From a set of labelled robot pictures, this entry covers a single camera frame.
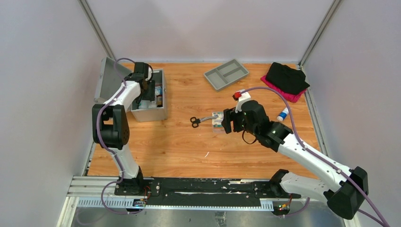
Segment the white medicine bottle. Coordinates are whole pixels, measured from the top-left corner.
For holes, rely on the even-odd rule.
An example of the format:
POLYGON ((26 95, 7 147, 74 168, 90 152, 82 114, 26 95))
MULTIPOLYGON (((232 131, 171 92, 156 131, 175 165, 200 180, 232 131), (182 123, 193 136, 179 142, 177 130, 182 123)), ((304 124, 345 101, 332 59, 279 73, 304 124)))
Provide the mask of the white medicine bottle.
POLYGON ((152 109, 152 108, 156 108, 156 107, 157 107, 156 101, 142 100, 139 103, 138 109, 145 110, 145 109, 152 109))

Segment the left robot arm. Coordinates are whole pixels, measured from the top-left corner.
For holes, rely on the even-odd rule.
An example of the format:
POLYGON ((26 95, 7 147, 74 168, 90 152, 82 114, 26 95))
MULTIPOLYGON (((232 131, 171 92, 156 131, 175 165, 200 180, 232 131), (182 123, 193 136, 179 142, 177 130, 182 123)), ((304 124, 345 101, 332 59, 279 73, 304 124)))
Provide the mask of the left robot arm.
POLYGON ((116 73, 122 80, 117 91, 102 104, 92 107, 93 139, 111 154, 119 171, 118 189, 140 195, 145 183, 128 146, 130 129, 126 112, 136 99, 154 97, 154 71, 149 64, 136 62, 128 75, 123 76, 119 70, 116 73))

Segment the brown medicine bottle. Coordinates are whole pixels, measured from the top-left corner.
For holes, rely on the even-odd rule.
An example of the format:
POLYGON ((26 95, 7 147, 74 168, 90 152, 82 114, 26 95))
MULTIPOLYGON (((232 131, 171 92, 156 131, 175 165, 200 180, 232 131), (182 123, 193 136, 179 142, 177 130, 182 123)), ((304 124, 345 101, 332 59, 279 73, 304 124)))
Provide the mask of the brown medicine bottle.
POLYGON ((162 95, 156 96, 156 104, 157 104, 157 107, 163 107, 163 96, 162 95))

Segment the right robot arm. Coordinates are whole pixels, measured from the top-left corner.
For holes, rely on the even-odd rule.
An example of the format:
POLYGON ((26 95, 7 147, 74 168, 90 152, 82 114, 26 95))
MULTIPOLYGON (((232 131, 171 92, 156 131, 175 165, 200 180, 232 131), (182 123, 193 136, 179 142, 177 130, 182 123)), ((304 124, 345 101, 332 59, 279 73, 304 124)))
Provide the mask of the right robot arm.
POLYGON ((314 148, 308 148, 286 125, 271 121, 264 107, 255 100, 246 101, 241 110, 223 111, 222 126, 227 134, 248 132, 262 146, 298 162, 318 177, 312 179, 280 169, 271 178, 270 191, 275 197, 300 194, 327 204, 341 218, 351 220, 368 195, 365 169, 354 169, 332 160, 314 148))

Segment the blue cotton pouch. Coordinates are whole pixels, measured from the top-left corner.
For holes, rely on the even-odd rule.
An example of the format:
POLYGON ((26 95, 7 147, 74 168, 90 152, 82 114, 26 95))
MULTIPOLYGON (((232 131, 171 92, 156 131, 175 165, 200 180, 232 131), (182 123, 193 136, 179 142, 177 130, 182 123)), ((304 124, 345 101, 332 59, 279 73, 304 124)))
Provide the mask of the blue cotton pouch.
POLYGON ((163 95, 163 85, 156 84, 155 85, 155 96, 162 96, 163 95))

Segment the grey metal case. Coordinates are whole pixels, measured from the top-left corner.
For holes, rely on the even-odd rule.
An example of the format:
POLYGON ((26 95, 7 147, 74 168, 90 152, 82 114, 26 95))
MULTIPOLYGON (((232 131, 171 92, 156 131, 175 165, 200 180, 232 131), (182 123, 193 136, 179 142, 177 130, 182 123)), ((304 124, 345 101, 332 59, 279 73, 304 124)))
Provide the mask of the grey metal case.
MULTIPOLYGON (((112 98, 120 88, 122 80, 115 72, 114 60, 105 57, 101 61, 100 77, 97 83, 94 102, 103 104, 112 98)), ((153 80, 155 84, 163 85, 163 107, 141 110, 138 109, 139 103, 133 102, 130 111, 138 122, 159 121, 167 119, 167 94, 166 94, 166 78, 163 69, 155 69, 153 80)))

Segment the blue white small bottle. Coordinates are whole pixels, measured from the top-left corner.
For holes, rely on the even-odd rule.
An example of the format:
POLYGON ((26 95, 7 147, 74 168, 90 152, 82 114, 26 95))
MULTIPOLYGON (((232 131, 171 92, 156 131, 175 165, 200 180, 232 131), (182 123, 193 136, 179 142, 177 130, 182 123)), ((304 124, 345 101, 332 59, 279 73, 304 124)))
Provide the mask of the blue white small bottle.
POLYGON ((277 120, 279 122, 282 122, 286 119, 286 117, 289 115, 289 108, 285 107, 277 116, 277 120))

